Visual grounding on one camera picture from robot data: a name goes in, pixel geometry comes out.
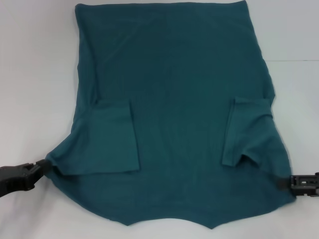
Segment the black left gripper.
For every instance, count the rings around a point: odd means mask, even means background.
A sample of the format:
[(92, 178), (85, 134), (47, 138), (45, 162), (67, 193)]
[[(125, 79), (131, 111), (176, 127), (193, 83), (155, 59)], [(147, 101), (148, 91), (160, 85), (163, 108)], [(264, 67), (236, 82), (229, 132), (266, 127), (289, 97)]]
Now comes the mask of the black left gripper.
[(0, 168), (0, 196), (17, 191), (29, 191), (52, 169), (49, 160), (42, 159), (35, 164), (3, 166)]

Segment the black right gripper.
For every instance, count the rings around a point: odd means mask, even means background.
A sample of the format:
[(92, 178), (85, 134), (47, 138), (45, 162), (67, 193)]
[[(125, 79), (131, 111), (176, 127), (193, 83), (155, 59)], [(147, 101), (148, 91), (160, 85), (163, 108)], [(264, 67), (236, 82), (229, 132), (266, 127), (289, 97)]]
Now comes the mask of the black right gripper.
[(290, 175), (288, 177), (274, 177), (276, 187), (280, 191), (287, 191), (294, 196), (319, 196), (319, 173), (313, 175)]

